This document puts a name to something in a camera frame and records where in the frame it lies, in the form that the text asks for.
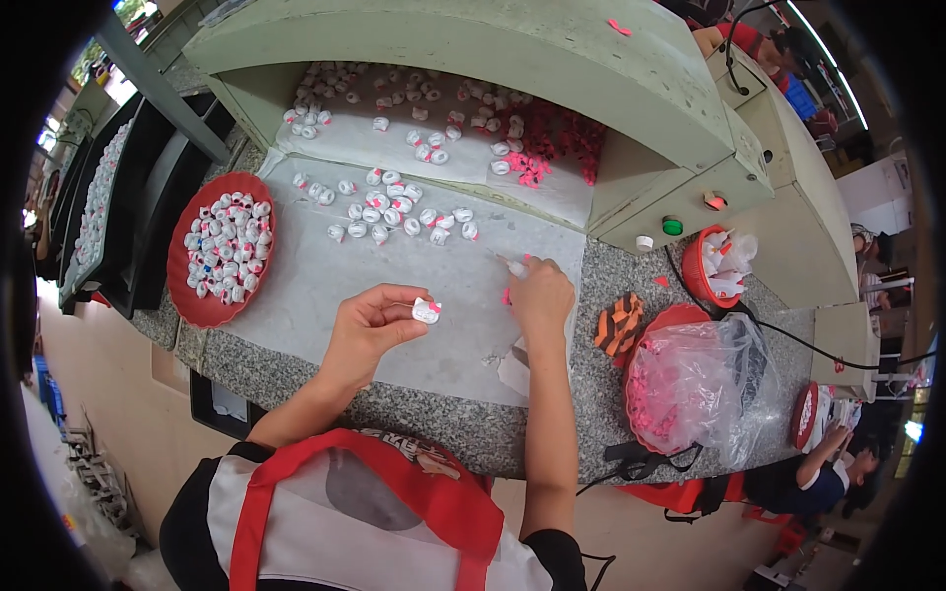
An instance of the window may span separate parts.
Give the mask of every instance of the window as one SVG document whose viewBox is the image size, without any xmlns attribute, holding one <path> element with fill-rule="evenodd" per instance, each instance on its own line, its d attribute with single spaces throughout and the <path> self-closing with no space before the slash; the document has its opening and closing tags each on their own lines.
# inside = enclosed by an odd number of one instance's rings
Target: window
<svg viewBox="0 0 946 591">
<path fill-rule="evenodd" d="M 923 421 L 926 420 L 926 402 L 929 399 L 929 388 L 917 388 L 914 390 L 913 412 L 910 413 L 910 423 L 905 426 L 907 437 L 903 441 L 903 452 L 900 455 L 900 462 L 897 464 L 897 471 L 894 473 L 893 478 L 905 477 L 910 469 L 910 461 L 913 460 L 913 454 L 917 450 L 917 444 L 922 434 Z"/>
</svg>

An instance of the green button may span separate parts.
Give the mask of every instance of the green button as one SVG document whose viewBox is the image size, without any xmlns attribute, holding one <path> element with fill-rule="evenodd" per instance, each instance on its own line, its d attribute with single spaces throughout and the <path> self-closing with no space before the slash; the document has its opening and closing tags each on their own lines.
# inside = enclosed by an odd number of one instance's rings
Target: green button
<svg viewBox="0 0 946 591">
<path fill-rule="evenodd" d="M 683 234 L 683 224 L 677 219 L 664 219 L 663 233 L 670 236 L 679 236 Z"/>
</svg>

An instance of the hand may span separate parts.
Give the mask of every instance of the hand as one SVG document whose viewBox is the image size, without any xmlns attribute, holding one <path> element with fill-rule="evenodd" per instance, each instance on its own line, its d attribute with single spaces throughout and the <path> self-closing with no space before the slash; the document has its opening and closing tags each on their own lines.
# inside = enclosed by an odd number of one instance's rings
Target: hand
<svg viewBox="0 0 946 591">
<path fill-rule="evenodd" d="M 391 284 L 342 301 L 317 375 L 329 388 L 352 395 L 370 384 L 381 356 L 427 334 L 427 325 L 411 317 L 415 298 L 433 301 L 423 287 Z"/>
<path fill-rule="evenodd" d="M 530 341 L 565 336 L 565 320 L 575 305 L 575 287 L 551 259 L 532 256 L 524 264 L 529 270 L 525 279 L 509 274 L 509 300 L 530 348 Z"/>
<path fill-rule="evenodd" d="M 831 421 L 825 430 L 824 440 L 832 449 L 837 449 L 850 435 L 850 429 L 841 425 L 839 421 Z"/>
</svg>

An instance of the white cap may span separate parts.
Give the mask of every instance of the white cap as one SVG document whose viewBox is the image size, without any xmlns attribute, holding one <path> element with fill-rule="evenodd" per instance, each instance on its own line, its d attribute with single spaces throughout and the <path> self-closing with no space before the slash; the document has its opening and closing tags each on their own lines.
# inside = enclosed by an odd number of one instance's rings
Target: white cap
<svg viewBox="0 0 946 591">
<path fill-rule="evenodd" d="M 647 235 L 640 235 L 637 238 L 638 250 L 641 252 L 650 252 L 654 249 L 654 239 Z"/>
</svg>

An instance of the white paper sheet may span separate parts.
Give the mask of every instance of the white paper sheet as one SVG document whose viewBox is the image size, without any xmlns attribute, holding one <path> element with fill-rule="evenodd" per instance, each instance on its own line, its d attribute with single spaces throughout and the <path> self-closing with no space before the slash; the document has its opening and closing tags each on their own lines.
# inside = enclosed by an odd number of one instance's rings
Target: white paper sheet
<svg viewBox="0 0 946 591">
<path fill-rule="evenodd" d="M 457 99 L 457 89 L 463 84 L 463 78 L 443 74 L 437 79 L 425 78 L 433 82 L 442 98 L 430 102 L 424 98 L 417 102 L 405 100 L 400 105 L 380 112 L 375 100 L 390 96 L 394 90 L 403 91 L 408 75 L 414 70 L 401 71 L 401 80 L 397 84 L 389 83 L 381 91 L 374 87 L 374 80 L 386 78 L 390 70 L 383 66 L 373 66 L 349 88 L 357 92 L 361 102 L 350 104 L 344 95 L 323 98 L 322 108 L 332 112 L 330 125 L 318 125 L 319 132 L 314 140 L 293 135 L 289 125 L 283 124 L 276 133 L 276 146 L 286 153 L 298 153 L 320 160 L 382 169 L 393 168 L 401 173 L 446 181 L 451 183 L 470 183 L 486 185 L 491 189 L 508 195 L 546 214 L 584 228 L 591 212 L 593 187 L 585 183 L 581 164 L 574 156 L 566 156 L 550 163 L 552 174 L 532 189 L 518 183 L 519 173 L 510 172 L 504 176 L 493 174 L 489 165 L 499 159 L 490 150 L 490 145 L 502 138 L 499 133 L 485 136 L 470 126 L 470 119 L 477 114 L 482 105 L 479 100 Z M 427 109 L 426 121 L 417 121 L 411 117 L 413 107 Z M 447 127 L 450 111 L 466 115 L 463 125 L 464 136 L 456 142 L 447 140 L 443 149 L 450 155 L 444 165 L 432 165 L 414 158 L 414 148 L 407 144 L 406 138 L 411 130 L 418 130 L 424 141 L 435 131 L 443 132 Z M 510 111 L 497 116 L 505 120 Z M 391 120 L 387 131 L 372 129 L 372 121 L 377 116 Z"/>
<path fill-rule="evenodd" d="M 501 303 L 507 269 L 488 249 L 509 257 L 528 252 L 554 258 L 577 287 L 581 284 L 585 236 L 534 216 L 440 187 L 420 183 L 424 197 L 410 215 L 425 207 L 447 213 L 464 206 L 474 212 L 480 238 L 460 237 L 450 229 L 444 247 L 429 242 L 429 230 L 409 237 L 391 230 L 383 246 L 371 237 L 346 236 L 341 244 L 326 235 L 333 223 L 347 227 L 345 212 L 363 203 L 366 187 L 350 197 L 338 194 L 326 207 L 298 201 L 291 185 L 296 172 L 336 186 L 354 180 L 360 168 L 290 157 L 264 179 L 275 202 L 276 240 L 264 285 L 234 320 L 222 327 L 263 347 L 321 363 L 339 302 L 378 283 L 427 287 L 443 304 L 440 321 L 429 333 L 394 348 L 378 366 L 375 379 L 407 388 L 527 406 L 527 400 L 502 384 L 499 360 L 519 337 L 511 308 Z M 566 335 L 569 350 L 573 317 Z"/>
</svg>

